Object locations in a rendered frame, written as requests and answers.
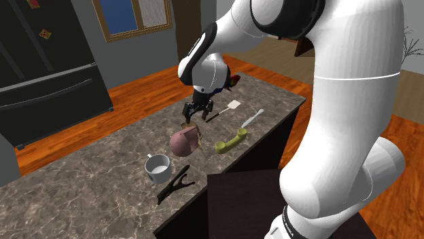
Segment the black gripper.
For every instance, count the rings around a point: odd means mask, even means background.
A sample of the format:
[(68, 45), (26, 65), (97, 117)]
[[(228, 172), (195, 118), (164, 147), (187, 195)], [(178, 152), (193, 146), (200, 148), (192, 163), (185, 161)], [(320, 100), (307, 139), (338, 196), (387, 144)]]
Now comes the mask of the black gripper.
[(213, 101), (210, 98), (211, 93), (206, 94), (197, 90), (194, 91), (192, 103), (185, 103), (182, 111), (187, 124), (190, 123), (191, 116), (197, 111), (203, 110), (202, 119), (206, 120), (208, 114), (213, 110)]

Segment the brown wooden object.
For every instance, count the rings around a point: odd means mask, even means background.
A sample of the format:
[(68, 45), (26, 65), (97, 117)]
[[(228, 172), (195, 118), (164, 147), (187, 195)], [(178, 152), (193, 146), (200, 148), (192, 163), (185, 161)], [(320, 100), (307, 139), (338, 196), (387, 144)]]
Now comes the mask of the brown wooden object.
[(192, 127), (192, 126), (195, 126), (196, 127), (197, 135), (198, 135), (198, 148), (201, 148), (201, 146), (202, 146), (202, 143), (201, 143), (202, 133), (200, 131), (200, 128), (197, 126), (197, 124), (194, 121), (192, 121), (192, 120), (190, 121), (190, 123), (186, 123), (186, 122), (181, 123), (181, 128), (182, 129), (189, 128), (189, 127)]

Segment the pink helmet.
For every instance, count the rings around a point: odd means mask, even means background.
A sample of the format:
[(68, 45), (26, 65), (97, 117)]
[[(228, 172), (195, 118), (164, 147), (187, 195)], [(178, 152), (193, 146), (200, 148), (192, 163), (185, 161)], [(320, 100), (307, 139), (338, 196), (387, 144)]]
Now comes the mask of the pink helmet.
[(195, 126), (176, 132), (170, 139), (171, 151), (179, 157), (187, 157), (198, 148), (198, 135)]

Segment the yellow-green phone handset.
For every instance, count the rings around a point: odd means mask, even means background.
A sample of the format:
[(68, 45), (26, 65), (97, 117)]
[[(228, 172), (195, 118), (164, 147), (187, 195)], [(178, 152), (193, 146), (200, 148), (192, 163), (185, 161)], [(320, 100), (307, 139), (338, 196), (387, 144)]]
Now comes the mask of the yellow-green phone handset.
[(238, 144), (240, 144), (241, 142), (243, 142), (246, 139), (246, 137), (247, 137), (247, 130), (245, 128), (239, 128), (237, 130), (236, 136), (233, 139), (229, 140), (227, 143), (223, 141), (216, 142), (215, 151), (218, 154), (226, 153), (230, 151), (231, 149), (233, 149)]

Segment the red and blue figure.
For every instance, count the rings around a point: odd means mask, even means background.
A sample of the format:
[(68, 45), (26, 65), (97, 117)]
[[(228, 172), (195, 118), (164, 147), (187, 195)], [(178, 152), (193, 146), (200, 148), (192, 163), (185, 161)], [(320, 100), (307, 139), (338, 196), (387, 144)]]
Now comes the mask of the red and blue figure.
[(231, 91), (231, 88), (237, 85), (240, 78), (241, 77), (239, 75), (233, 75), (229, 77), (221, 88), (217, 88), (211, 93), (211, 96), (214, 96), (215, 94), (219, 94), (222, 90)]

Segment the white knife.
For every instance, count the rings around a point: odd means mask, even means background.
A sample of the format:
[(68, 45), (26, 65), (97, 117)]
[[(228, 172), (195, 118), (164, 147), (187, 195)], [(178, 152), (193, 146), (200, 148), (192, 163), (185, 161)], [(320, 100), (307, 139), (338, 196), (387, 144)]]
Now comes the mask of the white knife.
[(247, 126), (250, 122), (252, 122), (258, 115), (260, 115), (261, 113), (263, 113), (264, 110), (260, 109), (254, 116), (250, 117), (249, 119), (247, 119), (241, 126), (241, 128), (244, 128), (245, 126)]

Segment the white mug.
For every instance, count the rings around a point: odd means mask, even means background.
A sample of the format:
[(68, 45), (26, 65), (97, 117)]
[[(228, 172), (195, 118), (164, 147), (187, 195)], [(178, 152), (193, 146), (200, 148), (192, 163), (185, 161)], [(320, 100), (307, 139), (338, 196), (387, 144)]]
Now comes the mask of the white mug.
[(167, 182), (171, 177), (171, 161), (164, 154), (148, 154), (145, 171), (149, 179), (155, 184)]

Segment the black tongs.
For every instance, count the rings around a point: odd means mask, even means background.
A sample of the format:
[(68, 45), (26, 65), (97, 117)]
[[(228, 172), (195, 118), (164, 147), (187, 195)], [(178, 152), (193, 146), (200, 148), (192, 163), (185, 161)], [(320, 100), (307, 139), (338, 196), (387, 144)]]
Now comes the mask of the black tongs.
[(170, 196), (174, 191), (177, 191), (181, 188), (184, 187), (189, 187), (193, 184), (195, 184), (195, 182), (190, 182), (190, 183), (183, 183), (183, 179), (187, 176), (187, 171), (190, 168), (190, 165), (185, 165), (180, 172), (170, 181), (170, 183), (157, 195), (157, 205), (160, 205), (163, 200), (165, 198), (167, 198), (168, 196)]

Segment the brown door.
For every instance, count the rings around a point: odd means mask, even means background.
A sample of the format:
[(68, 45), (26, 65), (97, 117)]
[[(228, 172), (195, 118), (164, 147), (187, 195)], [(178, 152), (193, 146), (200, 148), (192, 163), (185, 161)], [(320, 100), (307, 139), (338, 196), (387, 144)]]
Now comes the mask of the brown door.
[(171, 0), (175, 17), (178, 59), (191, 50), (201, 33), (201, 0)]

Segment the dark robot stand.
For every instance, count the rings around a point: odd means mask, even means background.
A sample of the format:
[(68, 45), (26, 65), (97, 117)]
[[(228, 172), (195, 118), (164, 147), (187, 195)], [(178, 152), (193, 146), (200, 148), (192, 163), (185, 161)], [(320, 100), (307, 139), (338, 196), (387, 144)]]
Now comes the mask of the dark robot stand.
[(323, 205), (329, 215), (308, 219), (300, 211), (315, 213), (320, 204), (315, 187), (296, 173), (259, 170), (211, 174), (208, 177), (210, 239), (376, 239), (359, 214), (374, 189), (364, 171), (352, 188), (336, 189)]

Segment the wooden framed window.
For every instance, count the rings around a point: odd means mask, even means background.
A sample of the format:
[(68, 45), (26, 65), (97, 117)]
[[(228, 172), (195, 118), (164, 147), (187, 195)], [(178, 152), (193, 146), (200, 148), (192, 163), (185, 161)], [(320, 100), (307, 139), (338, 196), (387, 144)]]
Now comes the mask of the wooden framed window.
[(170, 0), (92, 0), (107, 43), (171, 29)]

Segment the dark brown furniture piece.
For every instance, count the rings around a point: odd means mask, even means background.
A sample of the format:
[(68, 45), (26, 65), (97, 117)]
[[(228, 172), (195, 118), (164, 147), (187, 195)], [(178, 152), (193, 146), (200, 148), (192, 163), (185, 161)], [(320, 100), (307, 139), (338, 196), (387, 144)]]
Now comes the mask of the dark brown furniture piece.
[(294, 56), (299, 57), (303, 53), (306, 53), (307, 51), (309, 51), (313, 48), (314, 48), (313, 43), (307, 37), (302, 37), (297, 42)]

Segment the black refrigerator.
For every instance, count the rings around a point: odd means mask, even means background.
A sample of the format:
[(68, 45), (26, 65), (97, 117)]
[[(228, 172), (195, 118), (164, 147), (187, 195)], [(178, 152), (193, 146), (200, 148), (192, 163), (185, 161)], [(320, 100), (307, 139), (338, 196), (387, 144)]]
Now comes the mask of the black refrigerator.
[(0, 0), (0, 134), (22, 150), (108, 111), (71, 0)]

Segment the bare branched plant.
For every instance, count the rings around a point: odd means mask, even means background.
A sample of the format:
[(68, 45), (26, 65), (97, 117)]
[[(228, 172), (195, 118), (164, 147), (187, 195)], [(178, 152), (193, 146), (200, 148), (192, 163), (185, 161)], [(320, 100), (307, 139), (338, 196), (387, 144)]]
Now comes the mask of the bare branched plant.
[(408, 56), (424, 56), (424, 48), (417, 48), (419, 42), (418, 39), (408, 40), (408, 36), (411, 35), (414, 31), (409, 28), (409, 26), (404, 27), (404, 43), (403, 43), (403, 54), (402, 54), (402, 63), (405, 62), (405, 59)]

